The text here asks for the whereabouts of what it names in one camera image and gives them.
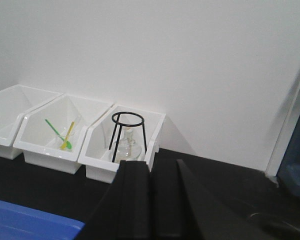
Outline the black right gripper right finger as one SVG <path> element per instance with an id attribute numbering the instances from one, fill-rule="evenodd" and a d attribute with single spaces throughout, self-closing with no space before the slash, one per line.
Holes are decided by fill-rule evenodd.
<path id="1" fill-rule="evenodd" d="M 157 160 L 151 172 L 157 240 L 271 240 L 211 194 L 181 160 Z"/>

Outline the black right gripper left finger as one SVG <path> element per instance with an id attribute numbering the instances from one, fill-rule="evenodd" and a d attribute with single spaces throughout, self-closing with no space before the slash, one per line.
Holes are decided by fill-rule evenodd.
<path id="1" fill-rule="evenodd" d="M 81 230 L 82 240 L 151 238 L 150 172 L 143 161 L 121 161 L 114 180 Z"/>

